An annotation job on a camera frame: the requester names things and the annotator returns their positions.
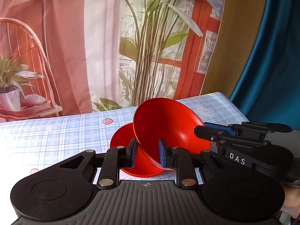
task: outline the red plastic bowl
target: red plastic bowl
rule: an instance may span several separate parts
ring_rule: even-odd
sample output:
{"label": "red plastic bowl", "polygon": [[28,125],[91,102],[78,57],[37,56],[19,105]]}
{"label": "red plastic bowl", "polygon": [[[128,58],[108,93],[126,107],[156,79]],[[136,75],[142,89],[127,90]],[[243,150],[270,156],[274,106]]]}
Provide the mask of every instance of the red plastic bowl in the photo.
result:
{"label": "red plastic bowl", "polygon": [[165,139],[169,147],[186,148],[199,154],[210,149],[210,141],[199,139],[194,134],[201,119],[187,106],[168,98],[152,98],[136,109],[133,117],[135,136],[152,162],[161,167],[158,140]]}
{"label": "red plastic bowl", "polygon": [[[132,138],[135,138],[133,124],[126,124],[114,133],[110,141],[110,147],[126,147],[129,145]],[[162,169],[158,168],[151,162],[148,155],[141,149],[140,145],[137,149],[137,157],[134,168],[122,168],[122,171],[139,178],[149,178],[163,172]]]}

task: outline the tablecloth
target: tablecloth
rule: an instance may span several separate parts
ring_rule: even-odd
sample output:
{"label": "tablecloth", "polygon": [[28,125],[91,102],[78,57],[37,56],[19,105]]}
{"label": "tablecloth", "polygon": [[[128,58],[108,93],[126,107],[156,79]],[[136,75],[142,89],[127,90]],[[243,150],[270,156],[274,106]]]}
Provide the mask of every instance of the tablecloth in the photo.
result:
{"label": "tablecloth", "polygon": [[[222,93],[182,99],[179,102],[192,109],[203,122],[228,125],[248,121]],[[112,135],[121,126],[132,122],[135,110],[136,107],[128,107],[1,123],[0,150],[3,156],[0,164],[3,181],[0,187],[4,207],[1,212],[6,214],[3,224],[11,224],[17,218],[9,199],[10,190],[17,181],[87,149],[93,149],[96,153],[106,152]],[[120,178],[141,179],[122,171]],[[165,171],[146,180],[164,179],[175,180],[176,172]]]}

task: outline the wooden chair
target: wooden chair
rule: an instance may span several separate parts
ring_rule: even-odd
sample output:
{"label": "wooden chair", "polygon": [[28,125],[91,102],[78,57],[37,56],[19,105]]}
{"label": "wooden chair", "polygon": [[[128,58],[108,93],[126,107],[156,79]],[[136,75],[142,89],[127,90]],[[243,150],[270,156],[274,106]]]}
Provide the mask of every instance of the wooden chair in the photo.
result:
{"label": "wooden chair", "polygon": [[47,57],[39,38],[27,24],[17,19],[0,18],[0,56],[18,59],[21,64],[29,66],[29,71],[43,75],[42,79],[30,79],[32,86],[24,85],[22,89],[25,96],[38,94],[48,100],[40,106],[24,106],[18,112],[5,110],[0,106],[0,118],[15,121],[59,116],[62,108],[55,102]]}

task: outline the teal fabric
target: teal fabric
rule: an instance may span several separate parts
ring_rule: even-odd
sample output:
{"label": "teal fabric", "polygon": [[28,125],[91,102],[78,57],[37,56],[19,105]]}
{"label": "teal fabric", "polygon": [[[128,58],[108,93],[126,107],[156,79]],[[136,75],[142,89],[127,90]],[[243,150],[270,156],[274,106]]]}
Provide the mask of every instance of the teal fabric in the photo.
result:
{"label": "teal fabric", "polygon": [[266,0],[256,41],[230,100],[250,121],[300,129],[300,0]]}

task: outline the chair backrest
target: chair backrest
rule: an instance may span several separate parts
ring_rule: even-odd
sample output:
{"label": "chair backrest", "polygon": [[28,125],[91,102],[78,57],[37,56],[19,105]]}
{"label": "chair backrest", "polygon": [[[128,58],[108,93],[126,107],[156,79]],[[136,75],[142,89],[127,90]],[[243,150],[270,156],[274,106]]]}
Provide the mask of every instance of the chair backrest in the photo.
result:
{"label": "chair backrest", "polygon": [[55,105],[43,46],[27,24],[17,19],[0,18],[0,56],[18,59],[21,64],[29,65],[29,71],[43,75],[43,79],[30,79],[32,86],[22,86],[23,92],[25,96],[38,94]]}

